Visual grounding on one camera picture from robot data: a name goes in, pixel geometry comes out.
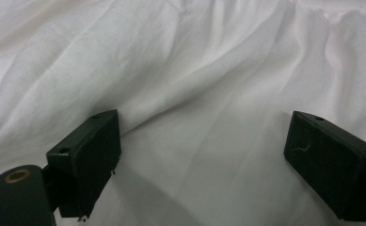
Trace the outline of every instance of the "white sheet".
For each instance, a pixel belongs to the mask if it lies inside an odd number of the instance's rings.
[[[366,225],[282,155],[293,110],[366,140],[366,1],[0,0],[0,173],[113,108],[123,155],[82,225]]]

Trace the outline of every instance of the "white fabric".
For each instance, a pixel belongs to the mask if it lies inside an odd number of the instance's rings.
[[[0,0],[0,173],[113,108],[123,154],[82,225],[366,225],[282,154],[293,110],[366,140],[366,1]]]

